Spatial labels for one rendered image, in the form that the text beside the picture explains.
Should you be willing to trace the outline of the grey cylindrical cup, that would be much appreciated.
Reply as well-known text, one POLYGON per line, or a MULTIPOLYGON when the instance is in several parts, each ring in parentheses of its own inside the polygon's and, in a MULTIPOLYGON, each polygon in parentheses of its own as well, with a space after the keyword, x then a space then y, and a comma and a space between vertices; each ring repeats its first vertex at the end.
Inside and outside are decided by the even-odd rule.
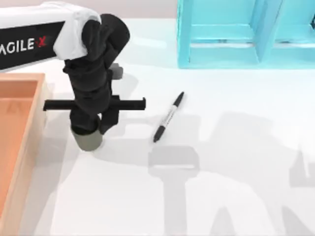
POLYGON ((78 147, 83 151, 94 151, 102 144, 103 137, 98 129, 89 131, 83 128, 72 126, 71 132, 78 147))

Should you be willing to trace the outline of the black marker pen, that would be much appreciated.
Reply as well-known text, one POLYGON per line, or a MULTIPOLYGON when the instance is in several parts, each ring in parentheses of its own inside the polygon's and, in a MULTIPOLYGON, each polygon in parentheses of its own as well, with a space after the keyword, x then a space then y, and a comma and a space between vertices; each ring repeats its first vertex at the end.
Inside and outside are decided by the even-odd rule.
POLYGON ((153 142, 156 143, 157 141, 159 141, 163 135, 163 133, 165 132, 168 124, 170 123, 171 119, 173 118, 176 110, 178 109, 179 105, 182 102, 182 99, 184 97, 185 92, 181 92, 178 97, 176 98, 176 100, 173 102, 172 106, 170 107, 167 115, 165 116, 165 118, 162 120, 162 122, 160 123, 158 129, 156 130, 154 136, 153 136, 153 142))

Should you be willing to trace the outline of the shallow salmon-coloured box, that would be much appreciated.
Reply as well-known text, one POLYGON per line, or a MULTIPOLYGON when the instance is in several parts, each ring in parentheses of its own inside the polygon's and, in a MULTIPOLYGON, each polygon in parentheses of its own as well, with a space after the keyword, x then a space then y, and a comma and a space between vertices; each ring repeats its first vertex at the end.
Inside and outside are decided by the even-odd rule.
POLYGON ((51 97, 43 73, 0 73, 0 236, 17 236, 51 97))

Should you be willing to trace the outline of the light blue rack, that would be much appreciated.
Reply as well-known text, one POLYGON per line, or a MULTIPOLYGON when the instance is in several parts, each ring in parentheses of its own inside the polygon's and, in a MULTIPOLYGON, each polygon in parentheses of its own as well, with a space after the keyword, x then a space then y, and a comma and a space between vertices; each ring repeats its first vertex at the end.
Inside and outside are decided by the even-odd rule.
POLYGON ((315 69, 315 0, 177 0, 177 62, 315 69))

